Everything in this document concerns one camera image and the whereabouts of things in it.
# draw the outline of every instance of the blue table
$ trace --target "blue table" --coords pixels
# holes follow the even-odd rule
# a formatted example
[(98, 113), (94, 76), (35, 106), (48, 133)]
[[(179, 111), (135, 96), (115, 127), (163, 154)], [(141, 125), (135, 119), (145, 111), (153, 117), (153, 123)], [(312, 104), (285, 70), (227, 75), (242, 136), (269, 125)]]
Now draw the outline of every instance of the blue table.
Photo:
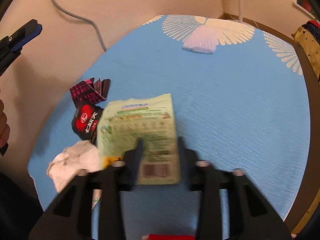
[[(213, 54), (182, 49), (198, 27), (216, 28)], [(108, 101), (171, 93), (178, 136), (217, 168), (244, 169), (282, 218), (298, 192), (310, 142), (308, 95), (293, 47), (259, 29), (195, 16), (159, 16), (113, 45), (79, 80), (110, 78)], [(69, 92), (46, 122), (28, 165), (44, 209), (55, 197), (48, 163), (79, 138)], [(224, 237), (228, 207), (222, 198)], [(199, 193), (183, 184), (122, 193), (128, 240), (194, 234)], [(93, 210), (97, 238), (99, 204)]]

